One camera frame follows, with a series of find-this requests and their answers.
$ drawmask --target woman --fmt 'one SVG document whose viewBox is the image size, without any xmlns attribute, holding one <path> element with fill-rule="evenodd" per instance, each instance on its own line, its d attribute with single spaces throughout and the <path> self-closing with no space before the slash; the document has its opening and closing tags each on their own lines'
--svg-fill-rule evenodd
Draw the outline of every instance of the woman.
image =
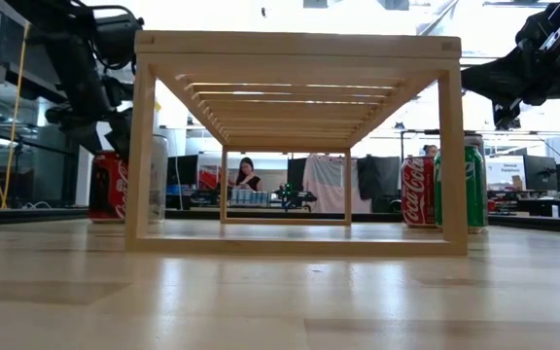
<svg viewBox="0 0 560 350">
<path fill-rule="evenodd" d="M 438 146 L 425 145 L 425 147 L 423 147 L 423 151 L 425 151 L 425 156 L 434 158 L 438 154 Z"/>
<path fill-rule="evenodd" d="M 254 163 L 248 157 L 245 157 L 239 163 L 239 175 L 235 186 L 242 190 L 260 191 L 261 178 L 254 173 Z"/>
</svg>

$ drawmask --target wooden table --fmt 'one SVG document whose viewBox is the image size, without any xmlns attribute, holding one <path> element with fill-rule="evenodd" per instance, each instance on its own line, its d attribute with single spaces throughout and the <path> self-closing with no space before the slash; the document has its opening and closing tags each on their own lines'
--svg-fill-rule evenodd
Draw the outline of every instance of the wooden table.
<svg viewBox="0 0 560 350">
<path fill-rule="evenodd" d="M 147 231 L 156 79 L 223 145 L 224 181 L 228 152 L 340 153 L 350 173 L 351 148 L 437 82 L 444 240 L 386 243 L 382 252 L 466 254 L 459 38 L 143 31 L 135 49 L 127 247 Z M 223 200 L 222 223 L 350 226 L 350 176 L 344 187 L 342 221 L 233 219 Z"/>
</svg>

